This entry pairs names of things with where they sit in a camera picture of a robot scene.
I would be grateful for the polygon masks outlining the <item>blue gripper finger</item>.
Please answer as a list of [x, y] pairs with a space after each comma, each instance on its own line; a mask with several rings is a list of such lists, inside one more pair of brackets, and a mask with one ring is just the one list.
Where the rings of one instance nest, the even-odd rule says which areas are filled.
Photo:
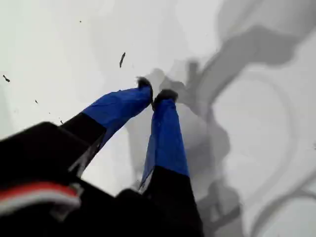
[[153, 225], [162, 237], [201, 237], [202, 222], [190, 181], [176, 100], [162, 90], [152, 103], [153, 117], [142, 184], [157, 213]]
[[72, 160], [68, 170], [82, 173], [108, 140], [152, 102], [151, 83], [139, 77], [136, 88], [105, 94], [63, 123], [63, 129], [88, 145], [80, 158]]

